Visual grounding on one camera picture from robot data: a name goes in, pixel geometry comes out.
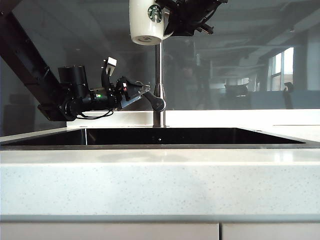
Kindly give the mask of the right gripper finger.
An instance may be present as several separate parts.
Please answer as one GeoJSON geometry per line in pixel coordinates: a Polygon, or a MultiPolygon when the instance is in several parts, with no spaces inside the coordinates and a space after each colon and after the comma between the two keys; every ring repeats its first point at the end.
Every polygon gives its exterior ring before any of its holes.
{"type": "Polygon", "coordinates": [[[175,10],[175,1],[173,0],[156,0],[161,9],[165,8],[170,11],[175,10]]]}
{"type": "Polygon", "coordinates": [[[167,26],[165,28],[164,34],[165,35],[171,35],[174,33],[176,29],[176,24],[175,24],[175,20],[173,18],[168,18],[168,23],[167,26]]]}

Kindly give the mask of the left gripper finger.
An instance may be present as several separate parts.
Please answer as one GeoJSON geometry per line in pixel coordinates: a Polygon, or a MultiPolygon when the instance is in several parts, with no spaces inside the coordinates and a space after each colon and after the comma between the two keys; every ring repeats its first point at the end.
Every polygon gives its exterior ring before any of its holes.
{"type": "Polygon", "coordinates": [[[130,81],[129,82],[129,96],[137,97],[142,96],[145,93],[149,92],[151,87],[142,83],[141,81],[130,81]]]}
{"type": "Polygon", "coordinates": [[[131,97],[129,100],[127,100],[125,96],[123,96],[121,100],[121,108],[124,109],[142,98],[143,98],[143,95],[139,95],[139,94],[137,96],[131,97]]]}

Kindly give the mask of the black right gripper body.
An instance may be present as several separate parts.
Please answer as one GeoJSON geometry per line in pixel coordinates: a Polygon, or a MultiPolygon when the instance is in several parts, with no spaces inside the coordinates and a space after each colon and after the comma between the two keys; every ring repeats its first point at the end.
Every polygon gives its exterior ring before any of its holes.
{"type": "Polygon", "coordinates": [[[207,21],[218,8],[216,0],[177,0],[175,10],[169,17],[175,21],[175,31],[172,36],[192,37],[195,31],[213,34],[214,28],[207,21]]]}

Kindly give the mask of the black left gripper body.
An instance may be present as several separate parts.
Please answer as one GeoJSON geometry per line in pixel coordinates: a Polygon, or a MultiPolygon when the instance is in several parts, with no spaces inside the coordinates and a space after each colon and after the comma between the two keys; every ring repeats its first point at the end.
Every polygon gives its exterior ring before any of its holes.
{"type": "Polygon", "coordinates": [[[126,98],[128,95],[127,80],[128,79],[125,76],[122,76],[116,81],[116,83],[111,83],[111,90],[113,91],[116,98],[115,108],[117,110],[122,110],[130,104],[126,98]]]}

